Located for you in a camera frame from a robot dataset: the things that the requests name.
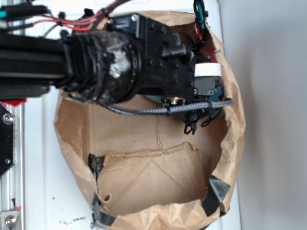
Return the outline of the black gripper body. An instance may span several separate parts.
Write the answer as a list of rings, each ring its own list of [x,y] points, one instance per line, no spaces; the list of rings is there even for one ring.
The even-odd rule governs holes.
[[[111,19],[107,32],[116,48],[110,76],[116,101],[136,94],[193,101],[209,96],[216,81],[222,82],[221,66],[199,53],[202,44],[184,44],[164,23],[141,14]]]

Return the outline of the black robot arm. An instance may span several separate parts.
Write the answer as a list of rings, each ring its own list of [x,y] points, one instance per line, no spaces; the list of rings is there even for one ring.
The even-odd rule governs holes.
[[[222,67],[164,23],[141,14],[111,18],[105,30],[61,32],[58,40],[1,33],[0,97],[18,100],[50,86],[81,103],[103,105],[135,95],[188,103],[213,96]]]

